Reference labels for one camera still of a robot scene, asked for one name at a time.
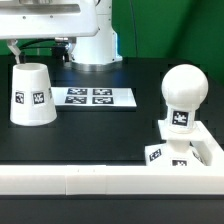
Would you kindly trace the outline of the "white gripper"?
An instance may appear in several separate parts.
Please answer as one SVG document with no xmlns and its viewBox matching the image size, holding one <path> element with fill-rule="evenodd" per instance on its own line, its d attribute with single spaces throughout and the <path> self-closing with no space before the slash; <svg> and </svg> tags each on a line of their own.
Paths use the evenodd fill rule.
<svg viewBox="0 0 224 224">
<path fill-rule="evenodd" d="M 94 36 L 96 0 L 0 0 L 0 39 L 20 63 L 15 39 Z"/>
</svg>

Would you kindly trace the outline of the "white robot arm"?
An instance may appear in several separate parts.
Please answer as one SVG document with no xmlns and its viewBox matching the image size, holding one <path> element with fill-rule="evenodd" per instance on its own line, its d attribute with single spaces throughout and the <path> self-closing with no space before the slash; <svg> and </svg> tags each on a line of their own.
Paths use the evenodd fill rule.
<svg viewBox="0 0 224 224">
<path fill-rule="evenodd" d="M 77 70 L 107 71 L 122 63 L 112 0 L 0 0 L 0 40 L 17 62 L 17 41 L 36 38 L 66 42 L 65 59 Z"/>
</svg>

